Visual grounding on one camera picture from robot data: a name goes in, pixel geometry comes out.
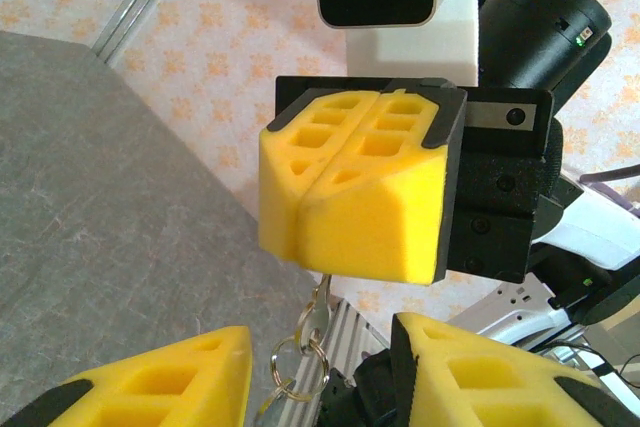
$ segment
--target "black plastic mount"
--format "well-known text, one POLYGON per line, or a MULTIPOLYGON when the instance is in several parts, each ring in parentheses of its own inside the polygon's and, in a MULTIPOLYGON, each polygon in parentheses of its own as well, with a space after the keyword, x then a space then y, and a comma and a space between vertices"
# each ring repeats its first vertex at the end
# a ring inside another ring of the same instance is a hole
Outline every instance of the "black plastic mount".
POLYGON ((54 387, 0 424, 0 427, 46 427, 79 402, 92 388, 93 382, 87 379, 54 387))
POLYGON ((531 271, 554 294, 551 307, 566 310, 574 324, 607 319, 640 293, 640 257, 618 270, 605 270, 579 255, 536 244, 531 263, 531 271))
MULTIPOLYGON (((459 89, 445 79, 394 79, 381 88, 375 89, 381 93, 393 93, 403 89, 408 94, 417 94, 439 106, 431 122, 421 146, 424 149, 437 149, 447 146, 447 165, 445 185, 443 186, 442 216, 437 243, 436 268, 432 282, 445 277, 449 256, 449 241, 451 238, 455 191, 460 163, 460 149, 465 120, 467 92, 459 89)), ((291 122, 307 105, 318 97, 334 94, 344 90, 336 87, 310 87, 301 91, 301 95, 285 106, 276 118, 267 126, 267 130, 276 132, 291 122)))
POLYGON ((388 349, 367 357, 356 369, 351 385, 331 369, 320 396, 316 427, 395 427, 396 390, 388 349))
MULTIPOLYGON (((276 79, 276 116, 310 89, 393 91, 442 79, 301 77, 276 79)), ((468 102, 531 104, 530 130, 465 127, 446 268, 520 283, 528 268, 553 97, 541 90, 459 87, 468 102)))

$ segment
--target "gray countertop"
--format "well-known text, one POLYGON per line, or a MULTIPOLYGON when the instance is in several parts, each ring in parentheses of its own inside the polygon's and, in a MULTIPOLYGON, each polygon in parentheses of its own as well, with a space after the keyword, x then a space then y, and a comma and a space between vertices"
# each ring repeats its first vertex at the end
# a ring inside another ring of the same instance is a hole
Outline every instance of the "gray countertop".
POLYGON ((83 370, 248 325, 248 412, 313 280, 82 45, 0 32, 0 419, 83 370))

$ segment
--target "yellow foam block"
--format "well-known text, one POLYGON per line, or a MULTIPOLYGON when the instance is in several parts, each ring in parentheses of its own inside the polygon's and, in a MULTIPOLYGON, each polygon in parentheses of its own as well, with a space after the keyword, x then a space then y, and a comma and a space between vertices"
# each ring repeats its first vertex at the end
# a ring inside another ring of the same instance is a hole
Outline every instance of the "yellow foam block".
POLYGON ((302 265, 352 277, 432 281, 447 146, 420 144, 437 111, 417 94, 379 97, 304 197, 302 265))
POLYGON ((396 390, 399 425, 600 425, 554 380, 597 386, 582 373, 418 314, 394 317, 391 358, 406 380, 396 390))
POLYGON ((251 380, 247 327, 226 327, 79 374, 93 388, 52 427, 241 427, 251 380))
POLYGON ((297 101, 260 135, 261 246, 327 274, 438 280, 446 267, 445 208, 450 215, 453 207, 445 194, 455 190, 447 172, 452 160, 457 166, 461 135, 455 159, 448 143, 429 147, 425 139, 441 108, 453 114, 439 128, 461 134, 465 98, 441 107, 401 89, 297 101), (330 107, 343 98, 359 102, 330 107))
POLYGON ((378 95, 363 91, 301 99, 304 110, 286 128, 260 133, 259 237, 264 249, 284 260, 297 259, 296 218, 302 196, 378 95))

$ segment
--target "gray table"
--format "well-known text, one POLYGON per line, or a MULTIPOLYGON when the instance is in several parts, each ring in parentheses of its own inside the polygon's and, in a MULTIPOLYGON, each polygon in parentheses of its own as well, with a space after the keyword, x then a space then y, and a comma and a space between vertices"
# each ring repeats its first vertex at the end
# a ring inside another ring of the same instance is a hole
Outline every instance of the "gray table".
POLYGON ((312 278, 82 45, 0 32, 0 419, 74 373, 249 325, 249 412, 312 278))

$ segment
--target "screw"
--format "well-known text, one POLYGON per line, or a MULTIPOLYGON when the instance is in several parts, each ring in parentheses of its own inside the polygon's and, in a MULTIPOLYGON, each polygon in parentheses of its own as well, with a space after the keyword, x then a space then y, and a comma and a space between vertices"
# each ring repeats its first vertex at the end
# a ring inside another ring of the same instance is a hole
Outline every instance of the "screw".
POLYGON ((511 125, 520 125, 526 118, 527 115, 522 109, 511 109, 507 113, 507 122, 509 122, 511 125))
POLYGON ((503 175, 498 179, 497 186, 503 192, 511 192, 516 188, 516 179, 510 175, 503 175))
POLYGON ((476 217, 471 221, 471 230, 476 234, 484 235, 491 230, 491 222, 484 217, 476 217))
POLYGON ((464 261, 464 270, 470 274, 478 274, 484 269, 484 264, 477 257, 469 257, 464 261))

